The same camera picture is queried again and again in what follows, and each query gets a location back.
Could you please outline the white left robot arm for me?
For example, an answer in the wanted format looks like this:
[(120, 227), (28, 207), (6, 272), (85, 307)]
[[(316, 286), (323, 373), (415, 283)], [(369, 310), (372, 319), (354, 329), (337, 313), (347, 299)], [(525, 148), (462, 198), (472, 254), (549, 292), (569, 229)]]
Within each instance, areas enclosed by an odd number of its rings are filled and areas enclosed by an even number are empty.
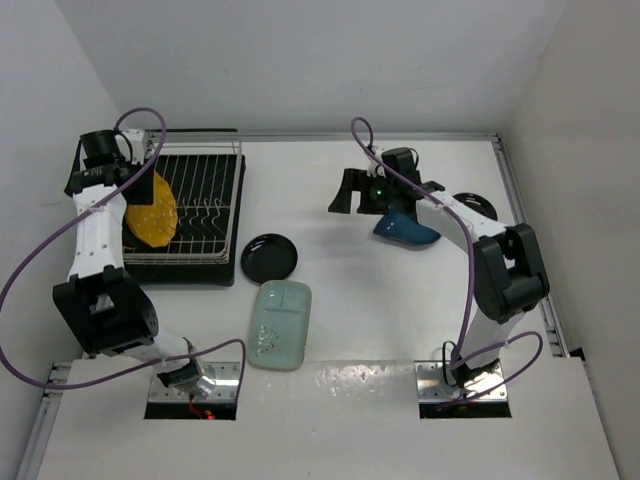
[(152, 364), (168, 389), (205, 399), (215, 387), (186, 338), (160, 325), (149, 297), (123, 260), (128, 206), (149, 206), (156, 188), (146, 166), (154, 152), (139, 129), (81, 135), (64, 192), (75, 205), (75, 256), (53, 300), (89, 355), (128, 356)]

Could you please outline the black small round plate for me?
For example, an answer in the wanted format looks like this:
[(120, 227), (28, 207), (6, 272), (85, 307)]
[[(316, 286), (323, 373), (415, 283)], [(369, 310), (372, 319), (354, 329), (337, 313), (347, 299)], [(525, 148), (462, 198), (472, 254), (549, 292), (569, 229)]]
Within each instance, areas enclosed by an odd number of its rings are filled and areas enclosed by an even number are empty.
[(474, 210), (476, 213), (483, 215), (491, 220), (497, 221), (498, 214), (495, 207), (489, 200), (479, 194), (471, 192), (460, 192), (454, 194), (453, 197), (466, 207)]

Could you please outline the yellow polka dot plate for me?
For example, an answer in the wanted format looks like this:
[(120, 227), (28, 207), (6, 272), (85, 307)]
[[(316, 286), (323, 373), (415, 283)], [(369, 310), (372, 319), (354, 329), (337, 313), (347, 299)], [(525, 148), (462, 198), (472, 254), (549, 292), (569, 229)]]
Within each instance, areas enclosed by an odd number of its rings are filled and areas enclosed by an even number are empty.
[(178, 224), (177, 201), (169, 183), (155, 173), (152, 204), (128, 206), (124, 218), (139, 241), (151, 248), (166, 247)]

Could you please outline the light green rectangular plate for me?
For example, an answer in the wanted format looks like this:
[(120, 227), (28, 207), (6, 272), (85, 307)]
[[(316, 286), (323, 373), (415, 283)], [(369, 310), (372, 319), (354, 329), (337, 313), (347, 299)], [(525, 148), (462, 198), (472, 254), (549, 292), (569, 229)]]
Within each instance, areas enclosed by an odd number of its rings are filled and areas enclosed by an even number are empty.
[(247, 359), (258, 369), (297, 370), (303, 363), (312, 304), (304, 283), (271, 280), (259, 288), (252, 312)]

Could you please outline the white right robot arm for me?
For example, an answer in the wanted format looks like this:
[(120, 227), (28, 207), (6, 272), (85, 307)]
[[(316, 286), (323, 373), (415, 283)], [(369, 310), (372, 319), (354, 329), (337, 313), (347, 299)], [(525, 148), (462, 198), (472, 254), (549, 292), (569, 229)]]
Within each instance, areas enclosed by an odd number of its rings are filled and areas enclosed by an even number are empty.
[(444, 377), (463, 387), (498, 362), (515, 326), (550, 291), (536, 234), (526, 223), (506, 225), (465, 204), (436, 181), (424, 182), (410, 148), (366, 148), (368, 169), (347, 168), (328, 210), (357, 212), (394, 225), (394, 238), (420, 244), (420, 234), (445, 238), (467, 254), (468, 298), (463, 325)]

